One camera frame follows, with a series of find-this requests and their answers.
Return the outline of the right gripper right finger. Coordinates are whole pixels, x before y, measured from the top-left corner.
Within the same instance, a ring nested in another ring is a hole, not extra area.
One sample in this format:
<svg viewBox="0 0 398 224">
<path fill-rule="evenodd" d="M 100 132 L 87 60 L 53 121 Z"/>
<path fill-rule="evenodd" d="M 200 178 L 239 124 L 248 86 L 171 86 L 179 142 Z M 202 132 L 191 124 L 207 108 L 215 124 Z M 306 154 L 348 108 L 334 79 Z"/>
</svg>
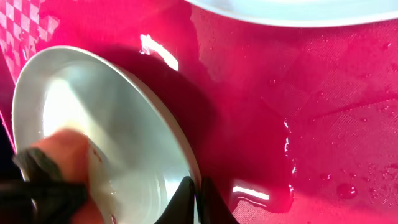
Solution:
<svg viewBox="0 0 398 224">
<path fill-rule="evenodd" d="M 201 180 L 198 214 L 201 224 L 239 224 L 209 177 Z"/>
</svg>

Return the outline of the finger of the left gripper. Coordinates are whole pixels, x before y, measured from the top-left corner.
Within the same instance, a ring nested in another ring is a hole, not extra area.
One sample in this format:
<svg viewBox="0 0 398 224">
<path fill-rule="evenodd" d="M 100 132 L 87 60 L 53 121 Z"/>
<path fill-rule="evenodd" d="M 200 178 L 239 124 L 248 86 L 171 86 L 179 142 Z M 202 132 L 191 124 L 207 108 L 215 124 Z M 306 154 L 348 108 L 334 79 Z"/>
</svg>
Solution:
<svg viewBox="0 0 398 224">
<path fill-rule="evenodd" d="M 1 223 L 66 224 L 88 200 L 83 184 L 1 183 Z"/>
</svg>

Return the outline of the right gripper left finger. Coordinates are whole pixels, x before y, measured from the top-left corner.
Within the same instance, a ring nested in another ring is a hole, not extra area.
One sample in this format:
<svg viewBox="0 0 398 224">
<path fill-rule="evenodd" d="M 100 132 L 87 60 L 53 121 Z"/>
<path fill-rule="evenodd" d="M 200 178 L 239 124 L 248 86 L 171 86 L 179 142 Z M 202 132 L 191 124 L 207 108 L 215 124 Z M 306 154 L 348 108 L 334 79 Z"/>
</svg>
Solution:
<svg viewBox="0 0 398 224">
<path fill-rule="evenodd" d="M 193 180 L 186 176 L 155 224 L 193 224 L 194 204 L 195 185 Z"/>
</svg>

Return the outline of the orange green sponge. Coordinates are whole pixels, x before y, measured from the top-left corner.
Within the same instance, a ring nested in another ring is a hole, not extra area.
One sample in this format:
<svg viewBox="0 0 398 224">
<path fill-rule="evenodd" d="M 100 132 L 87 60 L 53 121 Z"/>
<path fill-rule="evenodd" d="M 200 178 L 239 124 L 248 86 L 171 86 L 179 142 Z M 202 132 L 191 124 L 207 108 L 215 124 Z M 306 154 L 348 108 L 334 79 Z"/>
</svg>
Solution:
<svg viewBox="0 0 398 224">
<path fill-rule="evenodd" d="M 78 183 L 84 184 L 88 189 L 90 186 L 88 177 L 90 147 L 90 141 L 84 134 L 72 129 L 62 129 L 19 151 L 12 160 L 28 181 Z M 52 210 L 49 205 L 60 204 L 52 198 L 47 201 L 48 204 L 44 203 L 44 206 L 43 203 L 36 202 L 38 211 L 35 211 L 36 217 L 33 223 L 40 214 L 40 209 L 46 214 Z M 95 224 L 104 223 L 104 220 L 99 208 L 88 194 L 87 202 L 75 211 L 73 216 L 60 222 Z"/>
</svg>

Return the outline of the white plate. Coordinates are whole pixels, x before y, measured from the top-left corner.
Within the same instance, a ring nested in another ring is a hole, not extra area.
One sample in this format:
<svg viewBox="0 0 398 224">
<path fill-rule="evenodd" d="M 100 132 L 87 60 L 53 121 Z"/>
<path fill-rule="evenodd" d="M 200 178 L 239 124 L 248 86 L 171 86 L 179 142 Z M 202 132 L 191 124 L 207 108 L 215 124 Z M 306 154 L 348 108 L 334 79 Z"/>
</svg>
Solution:
<svg viewBox="0 0 398 224">
<path fill-rule="evenodd" d="M 90 140 L 90 192 L 106 223 L 154 223 L 181 181 L 201 182 L 177 121 L 140 79 L 87 50 L 50 47 L 16 81 L 17 152 L 64 129 Z"/>
<path fill-rule="evenodd" d="M 232 19 L 279 27 L 340 27 L 397 18 L 397 0 L 187 0 Z"/>
</svg>

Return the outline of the white plate top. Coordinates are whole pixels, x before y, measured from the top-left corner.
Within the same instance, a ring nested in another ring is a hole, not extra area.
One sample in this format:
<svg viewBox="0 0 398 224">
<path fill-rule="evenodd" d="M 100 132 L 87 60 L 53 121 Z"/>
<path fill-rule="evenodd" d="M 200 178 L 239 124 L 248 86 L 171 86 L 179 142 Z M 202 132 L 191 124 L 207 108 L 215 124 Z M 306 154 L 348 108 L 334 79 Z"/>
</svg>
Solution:
<svg viewBox="0 0 398 224">
<path fill-rule="evenodd" d="M 340 27 L 397 18 L 397 0 L 187 0 L 232 19 L 279 27 Z"/>
</svg>

